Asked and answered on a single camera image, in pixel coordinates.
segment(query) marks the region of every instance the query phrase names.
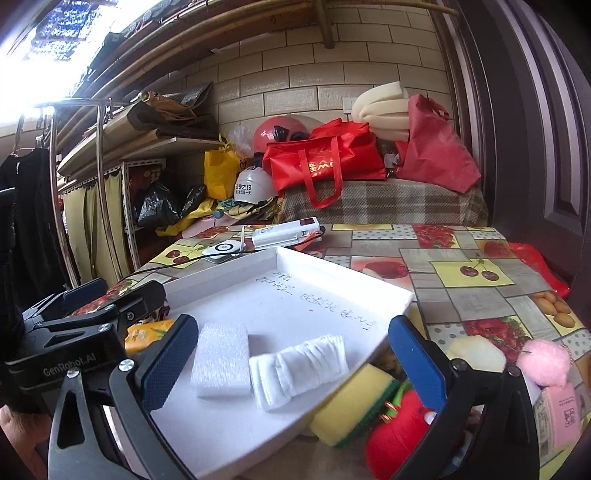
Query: table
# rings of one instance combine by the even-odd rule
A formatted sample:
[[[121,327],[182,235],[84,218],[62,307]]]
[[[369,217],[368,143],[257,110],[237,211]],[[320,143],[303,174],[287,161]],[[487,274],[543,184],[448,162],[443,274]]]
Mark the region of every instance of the table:
[[[245,227],[247,249],[253,248],[248,237],[257,227]],[[591,334],[573,312],[569,314],[571,321],[559,319],[559,323],[540,310],[536,297],[551,288],[513,254],[497,230],[390,224],[332,224],[325,228],[322,241],[310,245],[305,253],[377,274],[384,281],[413,290],[415,301],[408,317],[423,336],[444,351],[454,338],[467,335],[488,337],[512,361],[531,338],[567,347],[573,358],[569,381],[575,386],[583,421],[591,420]],[[175,262],[199,257],[204,248],[220,241],[240,238],[240,230],[240,226],[214,227],[195,238],[180,239],[126,280],[124,288],[150,280],[166,283],[213,267],[205,259],[185,265]],[[162,266],[158,271],[143,271]],[[504,338],[488,330],[491,325],[503,324],[508,326]],[[347,449],[333,450],[303,435],[244,478],[369,479],[363,441],[361,438]],[[541,465],[540,479],[550,478],[569,453],[569,449],[564,450]]]

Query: handwriting on box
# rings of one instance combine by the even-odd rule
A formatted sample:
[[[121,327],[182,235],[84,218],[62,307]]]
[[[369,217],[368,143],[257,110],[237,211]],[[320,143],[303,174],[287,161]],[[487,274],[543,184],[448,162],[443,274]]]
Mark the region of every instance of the handwriting on box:
[[[291,280],[291,275],[281,272],[273,272],[272,277],[273,278],[269,278],[267,276],[258,277],[255,281],[272,285],[278,291],[283,291],[289,295],[293,295],[294,293],[296,293],[297,295],[297,289],[295,288],[295,286],[286,283]],[[327,299],[324,299],[323,297],[319,297],[314,294],[303,293],[300,295],[300,300],[306,301],[307,303],[311,303],[313,305],[318,305],[319,307],[322,307],[330,312],[338,313],[341,317],[345,319],[353,320],[354,322],[359,322],[363,330],[370,330],[371,327],[373,327],[376,324],[376,322],[374,322],[373,320],[366,320],[361,315],[355,315],[355,312],[353,312],[353,310],[342,310],[336,303],[333,303]]]

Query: red plastic bag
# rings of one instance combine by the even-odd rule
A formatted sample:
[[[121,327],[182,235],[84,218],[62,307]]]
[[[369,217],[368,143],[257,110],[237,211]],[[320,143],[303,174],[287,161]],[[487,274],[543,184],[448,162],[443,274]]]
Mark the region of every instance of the red plastic bag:
[[[528,244],[516,244],[513,242],[509,242],[509,247],[524,264],[530,266],[542,275],[544,280],[546,280],[546,283],[550,285],[552,290],[554,290],[559,297],[564,300],[569,296],[570,287],[552,274],[548,265],[546,265],[546,262],[544,261],[544,257],[542,257],[540,252],[534,247]]]
[[[383,180],[384,162],[368,124],[332,120],[312,130],[308,140],[272,142],[262,161],[278,192],[304,183],[314,208],[328,207],[340,197],[343,180]],[[335,180],[335,192],[318,200],[313,179]]]
[[[449,114],[437,102],[413,95],[408,100],[410,139],[395,142],[401,164],[399,179],[433,183],[466,193],[480,179],[480,172],[453,127]]]

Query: plaid blanket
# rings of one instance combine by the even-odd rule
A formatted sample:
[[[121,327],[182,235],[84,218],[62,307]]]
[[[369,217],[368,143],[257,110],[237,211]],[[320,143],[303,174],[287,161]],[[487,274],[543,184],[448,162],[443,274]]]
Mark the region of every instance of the plaid blanket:
[[[319,198],[334,191],[332,180],[315,182]],[[281,220],[315,216],[321,223],[429,223],[486,226],[488,210],[475,187],[464,195],[430,183],[388,179],[345,181],[341,198],[316,210],[303,185],[285,191]]]

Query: red helmet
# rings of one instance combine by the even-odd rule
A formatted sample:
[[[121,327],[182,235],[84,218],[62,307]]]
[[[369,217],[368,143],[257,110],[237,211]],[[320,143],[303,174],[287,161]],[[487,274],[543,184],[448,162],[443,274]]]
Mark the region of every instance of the red helmet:
[[[274,116],[261,123],[252,137],[252,151],[264,153],[269,142],[305,140],[310,135],[306,126],[293,116]]]

